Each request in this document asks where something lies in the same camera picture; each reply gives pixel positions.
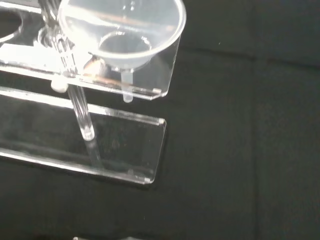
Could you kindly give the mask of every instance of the clear acrylic stand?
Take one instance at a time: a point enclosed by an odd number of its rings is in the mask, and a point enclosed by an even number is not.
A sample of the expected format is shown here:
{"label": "clear acrylic stand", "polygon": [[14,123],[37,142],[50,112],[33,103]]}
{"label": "clear acrylic stand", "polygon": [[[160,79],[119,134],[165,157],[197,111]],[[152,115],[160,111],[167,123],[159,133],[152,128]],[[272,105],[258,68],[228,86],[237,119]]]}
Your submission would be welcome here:
{"label": "clear acrylic stand", "polygon": [[[87,104],[82,87],[122,94],[128,103],[133,98],[164,97],[186,21],[183,4],[174,2],[182,9],[182,26],[176,38],[170,38],[168,47],[140,66],[135,64],[134,69],[124,71],[114,61],[107,64],[110,58],[84,50],[66,37],[57,22],[57,1],[0,1],[0,15],[5,11],[21,19],[17,29],[0,36],[0,70],[50,80],[55,91],[68,91],[71,99],[0,87],[0,155],[139,184],[152,183],[166,121]],[[123,66],[128,66],[127,60],[121,63]]]}

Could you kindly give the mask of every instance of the circular hole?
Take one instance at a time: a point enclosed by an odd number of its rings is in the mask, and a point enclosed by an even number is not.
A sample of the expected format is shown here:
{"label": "circular hole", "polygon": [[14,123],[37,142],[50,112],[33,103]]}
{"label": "circular hole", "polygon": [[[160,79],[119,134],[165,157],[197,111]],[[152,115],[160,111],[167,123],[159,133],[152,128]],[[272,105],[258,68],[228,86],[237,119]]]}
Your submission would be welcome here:
{"label": "circular hole", "polygon": [[0,42],[13,38],[21,26],[22,19],[16,12],[0,9]]}

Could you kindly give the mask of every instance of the black fabric background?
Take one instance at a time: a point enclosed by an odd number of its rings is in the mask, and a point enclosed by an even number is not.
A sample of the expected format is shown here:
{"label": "black fabric background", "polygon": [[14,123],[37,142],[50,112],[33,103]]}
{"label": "black fabric background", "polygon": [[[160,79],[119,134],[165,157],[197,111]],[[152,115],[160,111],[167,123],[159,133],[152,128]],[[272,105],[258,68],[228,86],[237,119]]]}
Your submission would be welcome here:
{"label": "black fabric background", "polygon": [[[185,5],[166,97],[124,104],[87,91],[90,103],[168,121],[155,183],[141,188],[2,158],[3,236],[320,238],[320,3]],[[52,94],[47,81],[3,72],[0,79]]]}

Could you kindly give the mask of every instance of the acrylic base plate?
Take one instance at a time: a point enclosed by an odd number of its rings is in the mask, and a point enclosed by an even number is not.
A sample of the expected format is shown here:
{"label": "acrylic base plate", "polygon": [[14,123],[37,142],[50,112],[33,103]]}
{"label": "acrylic base plate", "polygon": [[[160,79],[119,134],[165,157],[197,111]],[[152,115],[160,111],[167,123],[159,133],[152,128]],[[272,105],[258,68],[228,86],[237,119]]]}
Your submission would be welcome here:
{"label": "acrylic base plate", "polygon": [[0,156],[138,184],[154,181],[166,121],[88,105],[84,141],[70,100],[0,87]]}

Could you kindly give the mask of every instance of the funnel stem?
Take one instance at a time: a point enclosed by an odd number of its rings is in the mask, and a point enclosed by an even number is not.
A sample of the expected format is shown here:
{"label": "funnel stem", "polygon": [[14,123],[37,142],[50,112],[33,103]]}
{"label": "funnel stem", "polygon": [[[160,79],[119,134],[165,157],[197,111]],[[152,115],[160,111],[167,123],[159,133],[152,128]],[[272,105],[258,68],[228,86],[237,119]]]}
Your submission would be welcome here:
{"label": "funnel stem", "polygon": [[131,103],[134,99],[132,94],[132,87],[127,85],[132,85],[134,83],[134,74],[129,71],[123,71],[121,73],[121,82],[124,84],[121,89],[123,93],[123,101],[126,103]]}

